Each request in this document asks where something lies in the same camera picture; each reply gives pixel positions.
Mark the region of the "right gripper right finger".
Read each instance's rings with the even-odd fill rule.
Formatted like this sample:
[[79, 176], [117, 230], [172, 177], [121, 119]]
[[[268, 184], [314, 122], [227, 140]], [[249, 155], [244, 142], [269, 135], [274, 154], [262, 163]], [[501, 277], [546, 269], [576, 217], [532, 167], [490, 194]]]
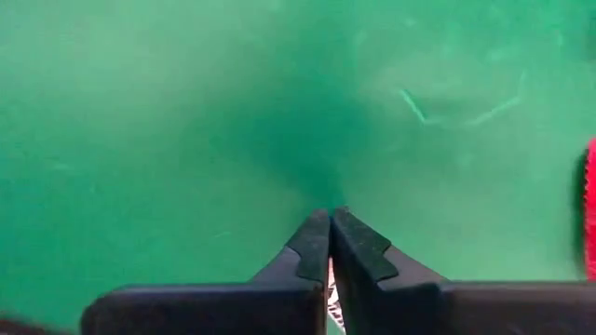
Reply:
[[450, 280], [352, 214], [332, 214], [347, 335], [596, 335], [596, 283]]

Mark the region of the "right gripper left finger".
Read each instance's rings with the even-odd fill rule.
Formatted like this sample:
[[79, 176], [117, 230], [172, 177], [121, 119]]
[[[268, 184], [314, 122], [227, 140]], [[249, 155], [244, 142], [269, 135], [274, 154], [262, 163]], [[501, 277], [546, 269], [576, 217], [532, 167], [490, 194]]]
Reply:
[[330, 216], [312, 212], [251, 280], [128, 286], [94, 301], [82, 335], [324, 335]]

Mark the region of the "white blue Hershey's bar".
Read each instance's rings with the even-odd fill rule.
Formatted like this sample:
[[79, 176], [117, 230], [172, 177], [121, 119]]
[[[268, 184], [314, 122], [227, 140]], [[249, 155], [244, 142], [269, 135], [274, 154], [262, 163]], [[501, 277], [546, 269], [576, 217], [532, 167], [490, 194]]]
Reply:
[[345, 322], [343, 318], [341, 303], [339, 301], [339, 291], [336, 286], [336, 280], [334, 277], [332, 258], [329, 258], [327, 316], [332, 321], [332, 325], [328, 326], [328, 332], [334, 332], [339, 335], [345, 335]]

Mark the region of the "red Skittles candy packet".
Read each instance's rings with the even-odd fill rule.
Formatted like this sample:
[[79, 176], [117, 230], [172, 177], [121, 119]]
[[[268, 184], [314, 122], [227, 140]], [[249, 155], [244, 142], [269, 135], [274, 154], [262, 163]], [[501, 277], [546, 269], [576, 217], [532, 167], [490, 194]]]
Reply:
[[589, 141], [584, 187], [584, 251], [588, 280], [596, 281], [596, 138]]

